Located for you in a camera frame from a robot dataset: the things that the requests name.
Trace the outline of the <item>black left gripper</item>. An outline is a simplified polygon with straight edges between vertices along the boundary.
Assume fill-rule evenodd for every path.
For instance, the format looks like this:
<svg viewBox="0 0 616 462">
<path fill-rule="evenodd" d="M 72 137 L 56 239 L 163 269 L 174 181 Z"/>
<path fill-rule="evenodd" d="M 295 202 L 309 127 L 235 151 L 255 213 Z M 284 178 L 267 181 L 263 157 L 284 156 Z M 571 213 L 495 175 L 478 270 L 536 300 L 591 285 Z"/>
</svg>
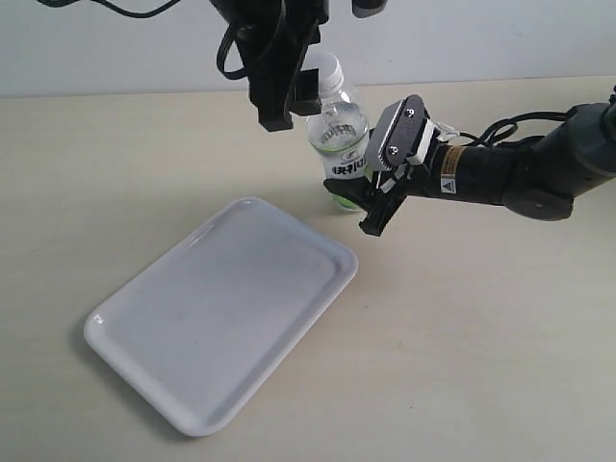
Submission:
<svg viewBox="0 0 616 462">
<path fill-rule="evenodd" d="M 212 0 L 211 5 L 228 23 L 222 47 L 274 43 L 248 78 L 259 123 L 268 132 L 279 132 L 294 127 L 292 115 L 318 115 L 319 70 L 302 66 L 309 46 L 321 40 L 319 27 L 329 19 L 329 2 Z"/>
</svg>

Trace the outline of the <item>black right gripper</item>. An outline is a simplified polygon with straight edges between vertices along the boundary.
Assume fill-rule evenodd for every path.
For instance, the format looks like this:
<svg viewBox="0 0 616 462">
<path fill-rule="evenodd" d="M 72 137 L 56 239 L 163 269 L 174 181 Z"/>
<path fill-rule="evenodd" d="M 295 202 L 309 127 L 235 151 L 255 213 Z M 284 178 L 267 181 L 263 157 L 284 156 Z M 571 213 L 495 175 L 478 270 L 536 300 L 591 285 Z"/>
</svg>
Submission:
<svg viewBox="0 0 616 462">
<path fill-rule="evenodd" d="M 446 145 L 438 139 L 387 141 L 379 145 L 370 172 L 361 178 L 328 178 L 323 186 L 345 211 L 364 211 L 359 227 L 380 237 L 409 196 L 430 197 L 438 192 L 437 162 Z"/>
</svg>

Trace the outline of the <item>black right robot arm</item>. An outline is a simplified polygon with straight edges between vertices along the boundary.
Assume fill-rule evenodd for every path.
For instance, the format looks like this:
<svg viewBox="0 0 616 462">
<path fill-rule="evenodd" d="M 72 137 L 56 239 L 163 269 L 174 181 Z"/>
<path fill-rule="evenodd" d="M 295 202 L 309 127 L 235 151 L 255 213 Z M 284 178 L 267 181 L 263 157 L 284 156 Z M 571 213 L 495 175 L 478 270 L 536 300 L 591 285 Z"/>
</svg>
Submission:
<svg viewBox="0 0 616 462">
<path fill-rule="evenodd" d="M 409 196 L 504 207 L 522 217 L 568 218 L 576 197 L 615 177 L 615 102 L 531 112 L 491 124 L 468 143 L 437 125 L 412 94 L 388 106 L 365 150 L 369 175 L 327 179 L 326 189 L 366 216 L 380 236 Z"/>
</svg>

